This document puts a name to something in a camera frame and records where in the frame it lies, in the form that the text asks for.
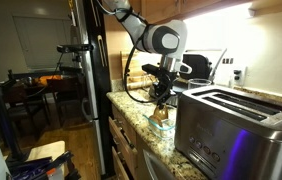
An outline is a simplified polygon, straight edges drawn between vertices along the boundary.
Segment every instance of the upper cabinet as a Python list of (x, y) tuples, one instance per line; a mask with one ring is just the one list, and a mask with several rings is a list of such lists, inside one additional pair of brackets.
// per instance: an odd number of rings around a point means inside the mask
[(155, 23), (172, 18), (180, 19), (242, 1), (248, 0), (141, 0), (141, 7), (142, 16), (149, 23)]
[(142, 16), (149, 23), (162, 21), (180, 13), (179, 0), (141, 0)]
[(207, 7), (222, 0), (180, 0), (181, 13), (188, 13), (199, 8)]
[(149, 23), (162, 23), (247, 2), (251, 2), (257, 16), (282, 11), (282, 0), (141, 0), (141, 8)]

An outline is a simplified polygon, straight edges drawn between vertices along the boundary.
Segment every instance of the robotic arm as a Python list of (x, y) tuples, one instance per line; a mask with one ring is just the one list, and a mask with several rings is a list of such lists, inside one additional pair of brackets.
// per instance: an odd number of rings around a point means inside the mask
[(182, 63), (187, 38), (186, 25), (178, 20), (161, 25), (148, 24), (133, 12), (128, 0), (104, 0), (104, 2), (115, 12), (117, 20), (129, 33), (135, 48), (144, 52), (162, 54), (159, 68), (147, 64), (142, 69), (158, 78), (159, 83), (154, 87), (155, 94), (160, 97), (158, 104), (165, 102), (170, 97), (170, 89), (177, 72), (192, 71), (191, 67)]

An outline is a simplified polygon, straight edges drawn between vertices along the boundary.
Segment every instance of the cabinet door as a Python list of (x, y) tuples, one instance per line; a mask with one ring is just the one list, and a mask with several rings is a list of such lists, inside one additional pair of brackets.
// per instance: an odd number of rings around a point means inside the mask
[(142, 16), (155, 23), (180, 12), (180, 0), (141, 0)]
[(116, 121), (118, 123), (117, 126), (123, 128), (123, 131), (124, 133), (126, 133), (127, 138), (129, 138), (131, 143), (134, 146), (136, 146), (136, 132), (113, 104), (112, 104), (112, 113), (114, 119), (117, 120)]
[(187, 13), (220, 1), (222, 0), (181, 0), (181, 12)]
[(113, 161), (114, 161), (114, 170), (117, 175), (117, 179), (122, 179), (122, 180), (129, 180), (129, 176), (125, 172), (125, 169), (121, 163), (121, 160), (119, 158), (118, 153), (112, 147), (112, 156), (113, 156)]
[(127, 166), (132, 174), (132, 176), (135, 178), (135, 170), (137, 168), (137, 150), (135, 148), (132, 148), (122, 133), (120, 132), (120, 129), (117, 127), (117, 125), (114, 123), (114, 121), (109, 117), (109, 126), (110, 126), (110, 132), (113, 136), (113, 141), (116, 143), (118, 151), (122, 154), (125, 162), (127, 163)]

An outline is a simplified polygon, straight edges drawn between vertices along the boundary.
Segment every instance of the drawer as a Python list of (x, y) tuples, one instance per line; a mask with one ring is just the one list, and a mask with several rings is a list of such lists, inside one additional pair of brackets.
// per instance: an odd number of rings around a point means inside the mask
[(120, 111), (112, 104), (112, 112), (114, 119), (117, 120), (117, 125), (122, 127), (123, 131), (126, 133), (126, 135), (129, 137), (129, 140), (133, 145), (136, 145), (136, 132), (134, 129), (131, 127), (129, 122), (122, 116)]
[(122, 135), (120, 129), (117, 127), (115, 122), (109, 117), (110, 132), (113, 136), (113, 141), (116, 143), (117, 150), (122, 153), (122, 156), (132, 174), (134, 179), (135, 171), (137, 168), (137, 150), (136, 148), (131, 148), (129, 143)]
[(117, 151), (112, 147), (112, 156), (113, 156), (113, 162), (114, 162), (114, 171), (116, 173), (117, 179), (122, 180), (129, 180), (129, 176), (125, 172), (125, 169), (121, 163), (121, 160), (118, 156)]

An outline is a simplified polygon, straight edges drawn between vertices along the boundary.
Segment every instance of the wooden floor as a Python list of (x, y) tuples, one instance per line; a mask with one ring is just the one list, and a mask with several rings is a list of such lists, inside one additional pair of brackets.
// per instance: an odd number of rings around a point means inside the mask
[[(31, 126), (26, 121), (22, 124), (22, 132), (16, 132), (21, 149), (29, 149), (52, 142), (63, 140), (65, 150), (70, 150), (75, 167), (78, 169), (82, 180), (101, 179), (98, 173), (98, 161), (96, 158), (96, 148), (94, 147), (93, 127), (84, 122), (80, 108), (73, 106), (67, 107), (65, 111), (65, 123), (60, 127), (58, 116), (54, 104), (49, 104), (51, 125), (47, 125), (43, 113), (36, 118), (37, 125), (41, 127), (42, 133), (38, 140), (31, 132)], [(4, 155), (9, 153), (9, 149), (0, 143)]]

